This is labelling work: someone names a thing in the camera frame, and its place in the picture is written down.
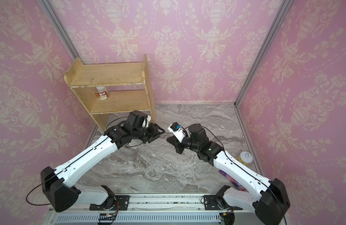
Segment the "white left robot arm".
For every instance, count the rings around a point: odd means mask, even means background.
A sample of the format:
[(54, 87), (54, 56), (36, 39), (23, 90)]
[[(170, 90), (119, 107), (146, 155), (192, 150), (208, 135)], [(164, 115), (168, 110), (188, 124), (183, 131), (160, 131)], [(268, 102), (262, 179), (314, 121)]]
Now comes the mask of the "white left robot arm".
[(41, 171), (42, 192), (56, 212), (63, 212), (74, 205), (90, 204), (99, 209), (111, 210), (117, 200), (106, 185), (90, 187), (77, 185), (77, 181), (106, 156), (127, 146), (132, 140), (151, 143), (165, 130), (151, 121), (141, 111), (132, 111), (125, 121), (106, 129), (102, 136), (74, 158)]

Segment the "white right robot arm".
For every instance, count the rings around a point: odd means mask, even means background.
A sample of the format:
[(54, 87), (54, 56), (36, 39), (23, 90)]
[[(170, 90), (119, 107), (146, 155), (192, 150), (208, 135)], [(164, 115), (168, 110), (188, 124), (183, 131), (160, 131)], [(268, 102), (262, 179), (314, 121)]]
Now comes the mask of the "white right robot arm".
[(201, 124), (192, 124), (184, 129), (174, 122), (168, 130), (173, 135), (167, 141), (178, 154), (185, 149), (195, 152), (200, 160), (224, 171), (246, 189), (239, 191), (222, 187), (216, 198), (223, 209), (239, 207), (254, 213), (265, 225), (287, 224), (286, 213), (291, 204), (281, 180), (270, 180), (243, 165), (224, 149), (221, 142), (209, 140)]

